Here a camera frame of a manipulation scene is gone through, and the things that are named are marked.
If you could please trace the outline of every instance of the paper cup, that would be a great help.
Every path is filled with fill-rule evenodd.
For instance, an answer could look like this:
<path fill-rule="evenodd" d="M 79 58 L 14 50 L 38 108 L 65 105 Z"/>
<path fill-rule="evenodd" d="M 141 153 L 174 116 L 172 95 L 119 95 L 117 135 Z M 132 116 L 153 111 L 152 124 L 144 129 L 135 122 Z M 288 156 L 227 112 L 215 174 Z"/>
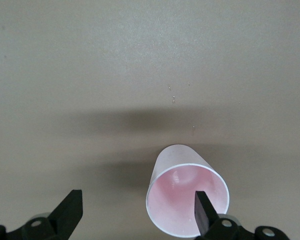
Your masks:
<path fill-rule="evenodd" d="M 163 232 L 193 238 L 195 192 L 205 191 L 218 214 L 227 213 L 229 190 L 222 177 L 192 148 L 171 145 L 157 157 L 146 194 L 146 210 Z"/>

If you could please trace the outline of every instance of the cup rim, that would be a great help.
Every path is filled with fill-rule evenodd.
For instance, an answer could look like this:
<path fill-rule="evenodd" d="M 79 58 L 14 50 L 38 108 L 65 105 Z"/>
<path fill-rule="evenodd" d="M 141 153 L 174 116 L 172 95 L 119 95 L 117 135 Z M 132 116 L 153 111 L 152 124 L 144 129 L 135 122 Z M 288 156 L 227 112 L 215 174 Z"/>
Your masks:
<path fill-rule="evenodd" d="M 163 170 L 161 173 L 159 173 L 155 179 L 149 184 L 149 188 L 148 188 L 148 191 L 146 193 L 146 198 L 145 198 L 145 206 L 146 206 L 146 211 L 151 219 L 151 221 L 153 222 L 153 224 L 158 228 L 160 229 L 161 231 L 163 231 L 164 233 L 166 234 L 169 234 L 171 236 L 174 236 L 174 237 L 178 237 L 178 238 L 194 238 L 196 236 L 198 236 L 198 234 L 192 234 L 192 235 L 178 235 L 178 234 L 175 234 L 173 232 L 169 232 L 169 231 L 166 231 L 164 229 L 162 229 L 160 226 L 158 226 L 158 224 L 156 222 L 153 221 L 152 217 L 151 217 L 151 214 L 150 214 L 150 210 L 149 210 L 149 201 L 148 201 L 148 198 L 149 198 L 149 193 L 151 191 L 151 188 L 153 187 L 153 185 L 155 184 L 155 182 L 163 175 L 165 174 L 166 172 L 172 170 L 172 169 L 175 169 L 175 168 L 178 168 L 178 167 L 183 167 L 183 166 L 196 166 L 196 167 L 200 167 L 200 168 L 204 168 L 204 169 L 207 169 L 209 170 L 210 172 L 214 173 L 220 180 L 221 182 L 223 183 L 224 185 L 224 188 L 226 190 L 226 197 L 227 197 L 227 201 L 226 201 L 226 208 L 224 210 L 224 212 L 218 212 L 218 214 L 226 214 L 228 209 L 229 209 L 229 204 L 230 204 L 230 194 L 229 194 L 229 189 L 228 189 L 228 186 L 225 182 L 225 180 L 221 177 L 221 175 L 219 173 L 217 173 L 213 168 L 211 167 L 208 167 L 208 166 L 205 166 L 205 165 L 201 165 L 201 164 L 198 164 L 198 163 L 181 163 L 181 164 L 176 164 L 176 165 L 173 165 L 171 167 L 168 167 L 166 168 L 165 170 Z"/>

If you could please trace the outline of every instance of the white paper cup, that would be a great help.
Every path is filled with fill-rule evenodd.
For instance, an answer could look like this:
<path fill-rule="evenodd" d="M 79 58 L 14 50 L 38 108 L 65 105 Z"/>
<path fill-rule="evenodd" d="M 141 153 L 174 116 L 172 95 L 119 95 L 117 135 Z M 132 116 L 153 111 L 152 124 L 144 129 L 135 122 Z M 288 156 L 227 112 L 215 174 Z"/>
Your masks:
<path fill-rule="evenodd" d="M 193 238 L 195 192 L 205 191 L 218 214 L 227 213 L 229 190 L 222 177 L 192 148 L 171 145 L 157 157 L 146 194 L 146 210 L 163 232 Z"/>

